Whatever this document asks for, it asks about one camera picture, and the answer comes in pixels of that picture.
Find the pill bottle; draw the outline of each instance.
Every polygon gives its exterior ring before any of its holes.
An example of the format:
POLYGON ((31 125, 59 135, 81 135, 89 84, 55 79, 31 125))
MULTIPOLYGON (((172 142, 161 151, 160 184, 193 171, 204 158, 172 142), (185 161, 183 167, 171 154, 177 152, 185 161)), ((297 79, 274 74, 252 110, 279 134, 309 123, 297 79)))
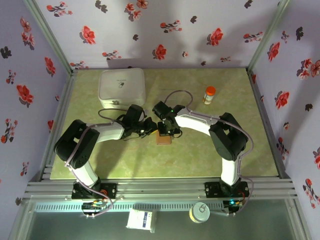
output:
POLYGON ((213 86, 208 86, 205 90, 205 94, 204 97, 202 99, 202 102, 204 102, 204 104, 210 104, 214 98, 216 94, 216 88, 213 86))

